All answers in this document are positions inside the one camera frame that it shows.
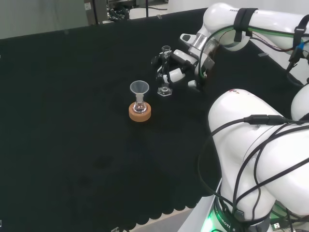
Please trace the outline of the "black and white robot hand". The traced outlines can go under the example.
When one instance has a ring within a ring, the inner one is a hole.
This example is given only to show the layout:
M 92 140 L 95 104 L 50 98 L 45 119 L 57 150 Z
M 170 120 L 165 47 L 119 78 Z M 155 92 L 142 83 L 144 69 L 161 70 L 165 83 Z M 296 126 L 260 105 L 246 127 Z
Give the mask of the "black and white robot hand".
M 171 87 L 183 80 L 186 73 L 195 75 L 188 86 L 198 91 L 203 91 L 206 85 L 207 72 L 214 66 L 214 61 L 206 54 L 202 55 L 201 64 L 195 57 L 176 49 L 160 52 L 151 59 L 151 65 L 156 70 L 156 80 L 160 84 Z

